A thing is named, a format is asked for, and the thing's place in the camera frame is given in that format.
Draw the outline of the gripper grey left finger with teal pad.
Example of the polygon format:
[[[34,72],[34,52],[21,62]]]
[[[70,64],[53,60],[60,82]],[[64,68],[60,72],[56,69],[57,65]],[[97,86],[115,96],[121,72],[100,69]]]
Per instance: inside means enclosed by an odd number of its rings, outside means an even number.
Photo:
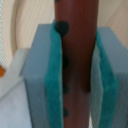
[[[63,128],[62,45],[55,23],[38,26],[23,76],[32,128]]]

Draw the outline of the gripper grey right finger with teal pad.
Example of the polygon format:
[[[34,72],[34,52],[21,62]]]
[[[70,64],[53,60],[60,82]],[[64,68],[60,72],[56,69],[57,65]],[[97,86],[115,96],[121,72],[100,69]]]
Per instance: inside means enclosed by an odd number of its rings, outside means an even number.
[[[109,27],[97,30],[90,111],[93,128],[128,128],[128,50]]]

